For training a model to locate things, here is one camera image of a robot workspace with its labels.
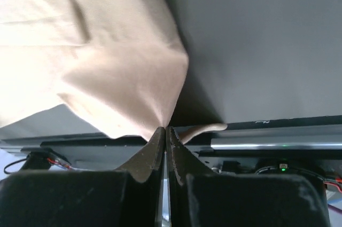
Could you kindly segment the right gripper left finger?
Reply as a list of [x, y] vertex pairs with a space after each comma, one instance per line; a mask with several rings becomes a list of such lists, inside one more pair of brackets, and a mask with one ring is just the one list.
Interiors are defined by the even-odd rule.
[[1, 226], [161, 226], [165, 129], [117, 169], [23, 170], [1, 183]]

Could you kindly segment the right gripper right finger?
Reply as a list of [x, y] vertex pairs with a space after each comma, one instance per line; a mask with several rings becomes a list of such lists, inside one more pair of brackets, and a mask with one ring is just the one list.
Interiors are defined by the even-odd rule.
[[172, 226], [329, 226], [328, 207], [308, 179], [217, 174], [166, 131]]

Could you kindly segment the beige t shirt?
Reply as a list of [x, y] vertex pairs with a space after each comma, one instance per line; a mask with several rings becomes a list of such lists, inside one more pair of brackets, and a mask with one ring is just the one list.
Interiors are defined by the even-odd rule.
[[1, 126], [64, 104], [111, 138], [168, 126], [189, 58], [165, 0], [1, 0]]

